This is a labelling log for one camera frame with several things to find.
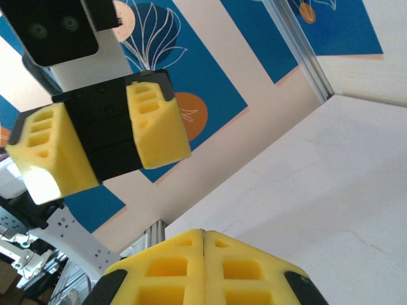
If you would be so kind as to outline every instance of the camera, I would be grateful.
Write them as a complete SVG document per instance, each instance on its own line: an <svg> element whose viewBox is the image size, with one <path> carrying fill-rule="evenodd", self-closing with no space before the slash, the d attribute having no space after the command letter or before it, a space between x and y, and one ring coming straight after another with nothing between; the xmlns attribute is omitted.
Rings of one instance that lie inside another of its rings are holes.
<svg viewBox="0 0 407 305"><path fill-rule="evenodd" d="M32 61L43 67L95 54L99 45L80 0L0 0Z"/></svg>

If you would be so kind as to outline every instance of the yellow foam pad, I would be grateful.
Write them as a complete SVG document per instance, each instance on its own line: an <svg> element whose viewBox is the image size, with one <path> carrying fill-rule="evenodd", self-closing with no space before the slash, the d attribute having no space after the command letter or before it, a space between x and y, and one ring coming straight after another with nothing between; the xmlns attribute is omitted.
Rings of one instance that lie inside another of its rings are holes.
<svg viewBox="0 0 407 305"><path fill-rule="evenodd" d="M207 305L301 305L284 276L299 267L215 231L204 252Z"/></svg>
<svg viewBox="0 0 407 305"><path fill-rule="evenodd" d="M38 205L99 185L63 103L28 116L6 150Z"/></svg>
<svg viewBox="0 0 407 305"><path fill-rule="evenodd" d="M127 86L133 137L144 168L187 158L191 147L177 99L166 101L160 85L134 82Z"/></svg>
<svg viewBox="0 0 407 305"><path fill-rule="evenodd" d="M179 236L107 269L127 270L111 305L204 305L202 230Z"/></svg>
<svg viewBox="0 0 407 305"><path fill-rule="evenodd" d="M284 273L307 274L215 231L191 230L113 264L112 305L301 305Z"/></svg>

